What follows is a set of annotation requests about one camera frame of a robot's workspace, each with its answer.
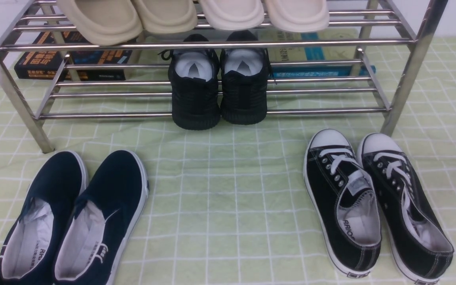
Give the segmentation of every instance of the navy slip-on shoe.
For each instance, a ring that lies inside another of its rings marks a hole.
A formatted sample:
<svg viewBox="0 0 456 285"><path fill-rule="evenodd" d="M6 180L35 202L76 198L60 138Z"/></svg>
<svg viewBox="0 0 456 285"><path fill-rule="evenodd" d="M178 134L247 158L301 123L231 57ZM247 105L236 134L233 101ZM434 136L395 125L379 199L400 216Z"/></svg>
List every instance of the navy slip-on shoe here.
<svg viewBox="0 0 456 285"><path fill-rule="evenodd" d="M53 283L56 250L87 179L87 169L74 152L58 152L42 166L1 249L0 279L5 285Z"/></svg>
<svg viewBox="0 0 456 285"><path fill-rule="evenodd" d="M53 267L55 284L112 285L148 192L138 156L130 151L110 154L75 202Z"/></svg>

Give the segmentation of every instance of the sneaker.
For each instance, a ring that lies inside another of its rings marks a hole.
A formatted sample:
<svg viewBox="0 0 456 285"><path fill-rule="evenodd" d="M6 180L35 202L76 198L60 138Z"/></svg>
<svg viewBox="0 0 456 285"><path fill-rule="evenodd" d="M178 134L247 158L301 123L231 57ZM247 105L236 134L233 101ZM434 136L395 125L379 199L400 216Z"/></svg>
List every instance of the sneaker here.
<svg viewBox="0 0 456 285"><path fill-rule="evenodd" d="M24 206L0 253L4 284L51 285L52 264L67 229L74 200L87 187L78 154L54 154L29 186Z"/></svg>
<svg viewBox="0 0 456 285"><path fill-rule="evenodd" d="M304 180L333 264L347 277L367 276L380 255L378 204L371 177L340 132L326 129L311 139Z"/></svg>
<svg viewBox="0 0 456 285"><path fill-rule="evenodd" d="M357 159L374 179L398 268L415 284L435 284L449 267L454 248L406 154L391 137L374 133L360 143Z"/></svg>
<svg viewBox="0 0 456 285"><path fill-rule="evenodd" d="M233 32L228 42L258 41L248 30ZM264 48L221 51L221 116L237 125L257 124L266 116L266 89L271 65Z"/></svg>
<svg viewBox="0 0 456 285"><path fill-rule="evenodd" d="M116 151L76 199L54 264L56 285L112 285L149 193L138 156Z"/></svg>
<svg viewBox="0 0 456 285"><path fill-rule="evenodd" d="M184 42L208 42L200 34ZM186 130L207 130L221 119L217 104L219 59L214 50L165 50L163 60L172 59L168 79L172 84L172 119Z"/></svg>

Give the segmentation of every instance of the brand logo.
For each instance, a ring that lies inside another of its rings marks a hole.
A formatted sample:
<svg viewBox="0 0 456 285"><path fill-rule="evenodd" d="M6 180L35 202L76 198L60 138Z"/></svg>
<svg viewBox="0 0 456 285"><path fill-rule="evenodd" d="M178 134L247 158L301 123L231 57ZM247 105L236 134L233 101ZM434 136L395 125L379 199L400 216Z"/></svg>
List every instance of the brand logo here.
<svg viewBox="0 0 456 285"><path fill-rule="evenodd" d="M353 231L351 231L350 222L348 220L344 220L344 229L346 229L346 234L349 235L352 240L355 240L355 237L353 236Z"/></svg>
<svg viewBox="0 0 456 285"><path fill-rule="evenodd" d="M438 282L439 282L439 280L433 281L433 282L425 282L425 281L417 280L417 281L415 282L415 284L416 284L416 285L434 285L434 284L436 284L436 283L438 283Z"/></svg>
<svg viewBox="0 0 456 285"><path fill-rule="evenodd" d="M366 277L368 275L369 275L369 272L367 272L366 274L353 274L353 273L350 272L350 273L347 274L347 277L359 279L359 278L364 278L364 277Z"/></svg>

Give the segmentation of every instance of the shoe rack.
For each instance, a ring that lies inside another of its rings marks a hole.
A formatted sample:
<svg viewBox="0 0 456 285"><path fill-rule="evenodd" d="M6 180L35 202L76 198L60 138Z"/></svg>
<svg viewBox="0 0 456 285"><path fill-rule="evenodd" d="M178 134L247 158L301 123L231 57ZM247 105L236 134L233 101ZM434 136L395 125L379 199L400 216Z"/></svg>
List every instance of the shoe rack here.
<svg viewBox="0 0 456 285"><path fill-rule="evenodd" d="M302 40L293 42L206 42L206 43L141 43L141 44L123 44L116 46L100 47L92 44L65 44L62 41L60 32L74 31L76 28L71 24L60 24L61 21L67 21L65 15L55 12L56 0L30 0L21 13L15 18L4 36L0 39L0 85L6 92L8 99L11 101L16 111L29 128L36 143L44 153L54 150L45 132L43 124L46 120L63 120L63 119L115 119L130 118L143 119L149 117L170 117L171 113L166 112L98 112L98 113L51 113L51 107L54 101L70 98L101 99L114 97L171 97L171 92L88 92L88 93L65 93L61 92L63 87L89 87L89 86L145 86L149 85L170 85L167 81L108 81L108 82L86 82L78 79L78 70L113 70L118 68L168 68L168 64L163 65L74 65L68 52L70 51L89 51L89 50L144 50L154 49L161 51L164 49L222 49L222 48L241 48L241 47L311 47L311 46L356 46L355 59L352 60L329 60L329 61L308 61L296 63L272 63L277 65L352 65L349 76L336 77L312 77L300 79L269 79L269 83L278 83L280 87L289 83L340 83L340 82L367 82L369 87L321 87L307 88L304 90L269 90L271 95L284 94L324 94L324 93L349 93L349 92L368 92L372 93L375 98L373 107L361 106L360 108L315 108L315 109L292 109L292 110L268 110L269 115L275 116L309 116L309 115L328 115L328 114L356 114L368 112L380 112L385 117L381 132L391 135L395 129L402 109L409 97L411 88L418 71L422 65L425 54L432 41L440 18L447 5L447 0L429 0L429 6L426 10L422 24L417 34L413 32L407 21L404 19L397 6L392 0L367 0L366 9L344 9L330 11L330 27L361 27L358 38L341 39L341 40ZM345 17L360 16L360 20L342 20ZM199 24L196 29L212 29L206 22L205 15L198 14ZM47 25L35 25L31 22L47 22ZM400 37L398 38L371 38L371 29L376 26L390 26L397 29ZM272 27L268 19L258 28L265 29ZM56 43L46 45L34 44L16 44L18 38L25 32L42 32L51 31L57 33ZM365 54L367 46L383 45L407 45L410 50L409 58L402 72L402 77L398 84L397 90L390 102L385 96L378 79L369 67L369 59ZM38 110L31 110L25 97L20 91L18 85L11 77L8 68L3 60L9 52L27 52L27 51L59 51L63 56L63 62L60 65L56 77L52 80L51 85L45 93L44 99ZM369 75L359 76L362 66L369 67ZM71 74L72 81L59 81L60 74L68 70Z"/></svg>

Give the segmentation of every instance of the black knit sneaker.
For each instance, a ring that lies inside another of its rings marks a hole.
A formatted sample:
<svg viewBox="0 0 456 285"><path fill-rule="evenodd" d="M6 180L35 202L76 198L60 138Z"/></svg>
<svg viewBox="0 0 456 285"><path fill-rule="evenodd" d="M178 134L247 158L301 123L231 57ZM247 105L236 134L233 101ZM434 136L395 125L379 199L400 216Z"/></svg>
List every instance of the black knit sneaker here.
<svg viewBox="0 0 456 285"><path fill-rule="evenodd" d="M184 42L208 42L200 34L188 36ZM168 79L172 84L172 118L186 130L207 130L220 120L217 93L219 59L214 50L165 50L163 60L172 59Z"/></svg>
<svg viewBox="0 0 456 285"><path fill-rule="evenodd" d="M233 32L228 42L258 41L248 30ZM271 66L263 48L221 51L223 99L221 116L237 125L251 125L266 116L266 89Z"/></svg>

